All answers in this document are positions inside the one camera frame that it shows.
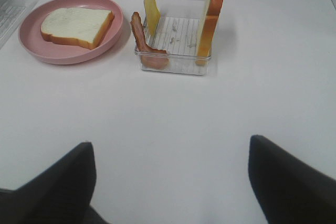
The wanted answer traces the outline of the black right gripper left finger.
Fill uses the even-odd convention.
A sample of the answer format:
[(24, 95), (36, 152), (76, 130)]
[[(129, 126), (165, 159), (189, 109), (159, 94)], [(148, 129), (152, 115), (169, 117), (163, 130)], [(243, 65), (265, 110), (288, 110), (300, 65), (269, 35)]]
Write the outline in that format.
[(105, 223), (90, 206), (93, 146), (83, 142), (16, 190), (1, 190), (1, 223)]

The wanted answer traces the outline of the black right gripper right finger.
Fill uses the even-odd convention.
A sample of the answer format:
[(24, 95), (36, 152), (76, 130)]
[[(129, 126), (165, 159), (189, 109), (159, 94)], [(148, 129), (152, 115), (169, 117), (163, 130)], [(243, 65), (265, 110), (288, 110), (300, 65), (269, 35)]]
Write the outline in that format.
[(262, 135), (250, 138), (248, 176), (268, 223), (335, 223), (335, 179)]

